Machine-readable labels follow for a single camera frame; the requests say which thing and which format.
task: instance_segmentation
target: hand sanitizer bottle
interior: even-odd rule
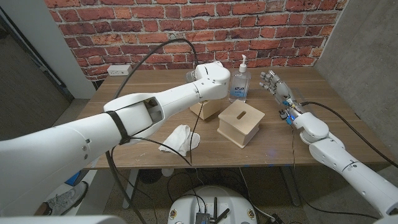
[[[233,103],[235,100],[246,102],[248,95],[251,74],[246,71],[246,56],[242,55],[243,62],[232,74],[231,89],[229,91],[229,101]]]

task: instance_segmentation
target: white cloth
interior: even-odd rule
[[[167,139],[163,142],[168,147],[176,150],[182,156],[187,156],[187,152],[189,151],[190,141],[191,141],[191,128],[188,125],[181,124],[176,127],[173,133],[167,137]],[[192,149],[198,147],[200,142],[200,135],[197,133],[193,133],[192,137]],[[160,146],[159,149],[161,151],[173,152],[167,147]]]

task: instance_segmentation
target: wooden table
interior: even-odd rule
[[[393,158],[389,150],[376,135],[361,121],[354,111],[338,96],[313,68],[251,68],[252,73],[247,104],[265,113],[260,122],[260,130],[244,149],[240,149],[222,135],[217,133],[218,114],[230,105],[228,97],[222,100],[221,111],[205,121],[199,119],[196,133],[200,134],[199,146],[192,151],[194,167],[241,167],[241,166],[284,166],[293,163],[292,130],[285,121],[279,118],[281,109],[274,97],[258,83],[260,72],[273,71],[292,89],[298,102],[316,101],[333,108],[346,118],[358,131],[374,144],[386,156]],[[139,92],[164,91],[184,84],[184,75],[188,70],[140,70],[129,80],[122,95]],[[86,105],[78,119],[103,112],[103,106],[112,97],[124,77],[108,77],[94,97]],[[357,135],[352,132],[339,118],[331,112],[315,106],[306,106],[315,116],[329,125],[330,131],[340,138],[346,150],[364,163],[385,162]],[[193,128],[197,116],[189,109],[172,116],[153,136],[149,138],[163,142],[180,124]],[[311,155],[308,146],[304,144],[299,132],[295,130],[294,137],[295,162],[297,165],[319,164]],[[133,146],[118,146],[114,152],[116,166],[121,169],[151,169],[151,168],[186,168],[178,155],[161,152],[158,145],[151,142],[140,142]],[[104,155],[100,157],[94,169],[108,168]]]

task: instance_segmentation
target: gray wall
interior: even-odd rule
[[[315,68],[398,158],[398,1],[350,0]]]
[[[75,98],[94,95],[93,84],[85,78],[43,0],[0,0],[0,6]]]

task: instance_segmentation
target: black strap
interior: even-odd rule
[[[120,135],[122,136],[122,140],[120,140],[119,145],[130,142],[130,136],[127,134],[126,128],[124,127],[119,115],[115,111],[105,111],[104,113],[107,113],[111,116],[114,123],[119,129]]]

